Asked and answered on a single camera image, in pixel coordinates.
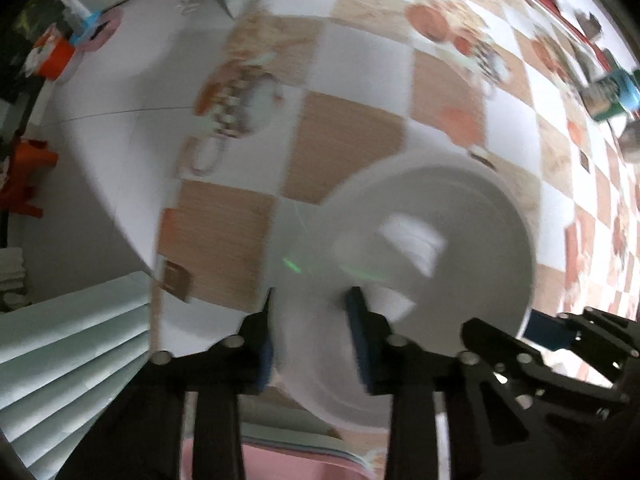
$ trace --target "metal bolt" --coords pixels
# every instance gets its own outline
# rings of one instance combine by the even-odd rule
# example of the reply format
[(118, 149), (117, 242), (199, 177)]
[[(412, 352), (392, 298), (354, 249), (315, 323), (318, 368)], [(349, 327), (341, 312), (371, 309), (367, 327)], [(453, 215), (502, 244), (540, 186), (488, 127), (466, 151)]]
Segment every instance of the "metal bolt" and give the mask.
[(477, 365), (480, 362), (480, 357), (473, 352), (461, 352), (458, 358), (467, 366)]
[(388, 335), (386, 337), (386, 342), (391, 346), (395, 346), (396, 348), (401, 348), (403, 346), (406, 346), (406, 344), (408, 343), (406, 338), (400, 334)]
[(153, 364), (161, 366), (167, 364), (173, 358), (174, 356), (171, 354), (171, 352), (167, 350), (160, 350), (158, 352), (154, 352), (149, 360)]
[(227, 348), (240, 348), (244, 344), (244, 337), (238, 334), (230, 335), (222, 340), (222, 344)]
[(516, 359), (519, 363), (522, 363), (524, 365), (533, 361), (533, 357), (531, 357), (529, 354), (518, 354)]
[(516, 397), (518, 404), (522, 406), (523, 410), (528, 410), (531, 406), (533, 406), (533, 397), (530, 395), (524, 394)]

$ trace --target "screw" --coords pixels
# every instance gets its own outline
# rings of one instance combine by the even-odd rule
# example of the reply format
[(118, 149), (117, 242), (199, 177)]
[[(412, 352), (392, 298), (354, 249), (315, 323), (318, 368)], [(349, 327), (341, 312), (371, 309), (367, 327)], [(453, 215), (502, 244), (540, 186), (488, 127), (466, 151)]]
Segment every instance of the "screw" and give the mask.
[(386, 337), (386, 342), (391, 346), (395, 346), (396, 348), (401, 348), (403, 346), (406, 346), (408, 343), (406, 338), (400, 334), (388, 335)]
[(519, 363), (522, 363), (524, 365), (533, 361), (533, 357), (531, 357), (529, 354), (518, 354), (516, 359)]
[(477, 365), (480, 362), (478, 355), (473, 352), (461, 352), (458, 358), (467, 366)]
[(238, 334), (230, 335), (222, 340), (222, 344), (227, 348), (240, 348), (244, 344), (244, 337)]
[(174, 356), (171, 352), (167, 350), (160, 350), (158, 352), (154, 352), (149, 360), (155, 365), (162, 366), (167, 364), (173, 358)]
[(516, 397), (518, 404), (522, 406), (523, 410), (528, 410), (531, 406), (533, 406), (533, 397), (530, 395), (524, 394)]

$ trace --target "orange plastic stool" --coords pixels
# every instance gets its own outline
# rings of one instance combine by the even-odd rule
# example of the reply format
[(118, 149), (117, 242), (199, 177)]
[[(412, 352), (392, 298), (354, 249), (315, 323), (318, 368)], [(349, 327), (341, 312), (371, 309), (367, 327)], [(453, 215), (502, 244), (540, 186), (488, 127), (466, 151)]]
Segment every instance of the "orange plastic stool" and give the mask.
[(36, 191), (29, 186), (29, 178), (37, 168), (53, 168), (57, 163), (58, 154), (47, 150), (44, 140), (18, 139), (9, 161), (7, 181), (0, 190), (0, 209), (42, 218), (44, 211), (28, 203)]

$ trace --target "checkered tablecloth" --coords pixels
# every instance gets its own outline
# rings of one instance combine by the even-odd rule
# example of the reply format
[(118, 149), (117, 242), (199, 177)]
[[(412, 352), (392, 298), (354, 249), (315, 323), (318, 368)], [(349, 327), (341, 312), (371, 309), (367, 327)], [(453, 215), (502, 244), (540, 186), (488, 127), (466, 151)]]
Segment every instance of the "checkered tablecloth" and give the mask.
[[(410, 25), (406, 8), (434, 1), (461, 28), (481, 23), (507, 80), (492, 84), (450, 41)], [(479, 154), (513, 189), (536, 248), (534, 308), (590, 305), (635, 318), (632, 167), (608, 124), (591, 121), (538, 57), (540, 34), (579, 75), (575, 50), (586, 48), (530, 0), (258, 0), (225, 51), (262, 56), (282, 83), (282, 106), (268, 126), (231, 139), (212, 174), (179, 170), (161, 222), (158, 280), (169, 260), (190, 276), (191, 301), (252, 311), (287, 264), (287, 244), (336, 186), (381, 158), (438, 142)], [(181, 303), (158, 288), (157, 316), (167, 302)], [(154, 327), (156, 346), (166, 346)], [(579, 360), (568, 367), (599, 380)]]

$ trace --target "orange container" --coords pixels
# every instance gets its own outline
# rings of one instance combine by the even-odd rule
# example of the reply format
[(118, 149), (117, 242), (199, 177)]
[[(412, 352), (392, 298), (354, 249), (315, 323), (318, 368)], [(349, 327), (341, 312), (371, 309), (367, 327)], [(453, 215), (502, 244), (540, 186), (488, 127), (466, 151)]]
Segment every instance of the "orange container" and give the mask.
[(49, 54), (49, 57), (40, 65), (37, 72), (38, 75), (52, 81), (56, 80), (60, 74), (62, 74), (62, 71), (65, 69), (66, 64), (69, 63), (75, 51), (76, 48), (65, 38), (58, 38), (51, 54)]

